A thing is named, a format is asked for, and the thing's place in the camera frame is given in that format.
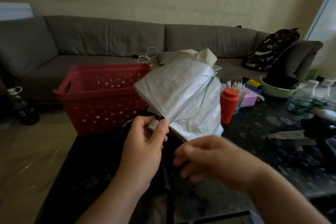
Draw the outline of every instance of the basket handle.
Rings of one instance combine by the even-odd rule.
[[[57,93],[57,94],[65,93],[65,88],[68,86],[70,82],[70,78],[71,78],[71,74],[68,73],[67,76],[64,78],[63,82],[61,83],[61,85],[58,87],[58,89],[54,90],[54,93]]]

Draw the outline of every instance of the pink box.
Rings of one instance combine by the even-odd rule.
[[[254,93],[252,90],[249,90],[249,93],[245,95],[240,108],[253,106],[255,104],[255,101],[257,100],[257,97],[258,96],[256,93]]]

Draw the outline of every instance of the red plastic container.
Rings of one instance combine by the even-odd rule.
[[[148,64],[73,66],[54,93],[78,135],[110,132],[148,107],[133,84],[150,71]]]
[[[220,93],[221,124],[227,124],[231,122],[238,101],[238,91],[233,88],[226,88],[223,92]]]

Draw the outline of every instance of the forearm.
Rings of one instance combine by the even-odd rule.
[[[269,168],[249,195],[266,224],[321,224],[328,220],[282,175]]]
[[[131,181],[117,172],[107,189],[76,224],[127,224],[140,197],[141,193]]]

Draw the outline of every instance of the beige floor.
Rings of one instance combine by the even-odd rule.
[[[0,223],[33,223],[77,134],[63,111],[0,129]]]

